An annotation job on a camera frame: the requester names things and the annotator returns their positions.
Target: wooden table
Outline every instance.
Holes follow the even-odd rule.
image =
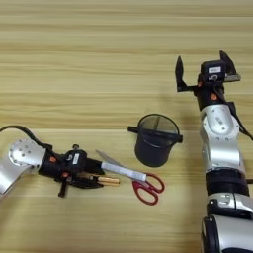
[[[179,54],[185,79],[229,53],[240,83],[226,98],[253,132],[253,2],[251,0],[0,0],[0,123],[29,127],[57,152],[79,143],[90,157],[106,151],[127,167],[166,183],[159,204],[118,188],[70,188],[26,176],[0,206],[0,252],[200,252],[206,213],[196,98],[176,92]],[[140,164],[127,126],[148,113],[172,118],[184,135],[161,168]],[[23,136],[1,133],[0,147]],[[253,177],[252,142],[239,138]]]

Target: scissor blade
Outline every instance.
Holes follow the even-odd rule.
[[[99,156],[104,159],[106,162],[114,164],[114,165],[118,165],[121,167],[124,167],[121,163],[119,163],[118,161],[116,161],[115,159],[113,159],[112,157],[110,157],[109,155],[107,155],[105,152],[102,152],[100,150],[95,150]]]

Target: scissors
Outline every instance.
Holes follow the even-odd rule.
[[[154,206],[158,203],[159,200],[158,194],[161,194],[165,190],[165,185],[159,177],[151,173],[141,173],[130,169],[126,169],[118,161],[114,160],[106,153],[99,150],[96,150],[96,152],[107,162],[102,163],[102,169],[113,171],[115,173],[119,173],[132,178],[132,186],[134,192],[143,203],[150,206]],[[159,183],[160,188],[157,188],[153,184],[151,184],[148,181],[148,178],[155,179]],[[151,195],[154,198],[154,200],[153,201],[146,200],[144,197],[141,196],[139,190],[143,190],[147,194]]]

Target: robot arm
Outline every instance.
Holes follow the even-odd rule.
[[[239,131],[252,135],[224,99],[224,82],[239,81],[234,64],[221,51],[220,60],[202,64],[198,85],[183,81],[183,62],[176,66],[178,91],[193,91],[201,111],[201,138],[208,191],[208,216],[203,219],[204,253],[253,252],[253,200],[238,149]]]
[[[67,185],[81,189],[101,188],[99,182],[112,181],[96,175],[104,175],[102,162],[90,159],[87,153],[74,145],[64,155],[54,153],[52,146],[41,143],[23,126],[5,126],[1,130],[13,127],[20,129],[29,136],[29,139],[18,139],[10,145],[5,157],[0,160],[0,199],[5,196],[24,174],[40,174],[53,178],[61,183],[60,197],[66,194]]]

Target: black mesh cup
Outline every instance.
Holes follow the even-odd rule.
[[[177,125],[158,114],[144,116],[137,128],[129,126],[128,130],[138,133],[135,154],[141,163],[149,167],[165,164],[172,146],[183,141]]]

